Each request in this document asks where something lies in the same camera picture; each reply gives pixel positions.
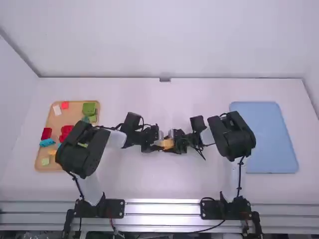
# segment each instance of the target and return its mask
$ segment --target green block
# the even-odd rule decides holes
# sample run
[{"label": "green block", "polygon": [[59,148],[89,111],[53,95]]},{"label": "green block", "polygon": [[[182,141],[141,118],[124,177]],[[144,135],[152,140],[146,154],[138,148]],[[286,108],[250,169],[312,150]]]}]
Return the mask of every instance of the green block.
[{"label": "green block", "polygon": [[90,119],[89,119],[89,117],[84,116],[83,118],[81,118],[81,121],[84,121],[84,122],[86,122],[86,123],[89,123],[89,122],[90,122]]},{"label": "green block", "polygon": [[41,164],[42,164],[42,166],[49,165],[50,164],[50,159],[49,158],[43,158],[41,160]]},{"label": "green block", "polygon": [[86,116],[93,116],[95,114],[95,109],[94,102],[83,103],[82,113]]},{"label": "green block", "polygon": [[96,122],[96,120],[97,120],[96,115],[89,116],[89,121],[90,121],[90,123],[95,123],[95,122]]}]

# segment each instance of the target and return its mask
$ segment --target white wall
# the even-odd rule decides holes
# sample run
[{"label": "white wall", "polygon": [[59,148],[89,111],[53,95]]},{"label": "white wall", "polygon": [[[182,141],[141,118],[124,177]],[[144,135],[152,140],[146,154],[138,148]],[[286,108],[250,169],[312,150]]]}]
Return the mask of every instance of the white wall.
[{"label": "white wall", "polygon": [[0,177],[20,133],[37,80],[0,35]]},{"label": "white wall", "polygon": [[319,111],[316,0],[2,0],[43,76],[305,77]]}]

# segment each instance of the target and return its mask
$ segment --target blue mat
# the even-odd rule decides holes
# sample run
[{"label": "blue mat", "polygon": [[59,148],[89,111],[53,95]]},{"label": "blue mat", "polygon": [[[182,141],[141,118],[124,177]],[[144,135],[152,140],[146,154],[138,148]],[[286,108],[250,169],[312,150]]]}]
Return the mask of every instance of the blue mat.
[{"label": "blue mat", "polygon": [[247,173],[296,173],[299,169],[280,107],[275,102],[232,102],[256,137]]}]

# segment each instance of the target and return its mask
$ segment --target aluminum rail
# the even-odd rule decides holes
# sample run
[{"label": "aluminum rail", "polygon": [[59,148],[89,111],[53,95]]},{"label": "aluminum rail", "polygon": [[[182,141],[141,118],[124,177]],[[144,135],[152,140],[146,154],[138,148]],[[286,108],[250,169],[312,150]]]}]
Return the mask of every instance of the aluminum rail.
[{"label": "aluminum rail", "polygon": [[[200,200],[129,199],[123,219],[113,219],[125,232],[193,232],[212,227],[220,220],[202,220]],[[0,201],[0,230],[61,231],[66,211],[74,202]],[[319,234],[319,204],[252,204],[264,233]],[[74,219],[72,230],[79,229]],[[82,231],[111,231],[109,219],[82,220]],[[211,233],[241,233],[241,222],[227,220]]]}]

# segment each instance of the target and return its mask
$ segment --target blue block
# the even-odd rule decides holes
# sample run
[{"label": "blue block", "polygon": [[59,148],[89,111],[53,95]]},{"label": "blue block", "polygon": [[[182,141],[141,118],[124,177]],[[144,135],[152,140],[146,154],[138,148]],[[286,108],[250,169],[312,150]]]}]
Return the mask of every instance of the blue block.
[{"label": "blue block", "polygon": [[53,144],[55,144],[53,139],[47,138],[45,140],[42,140],[39,145],[40,145],[40,147],[48,147],[48,146],[53,145]]}]

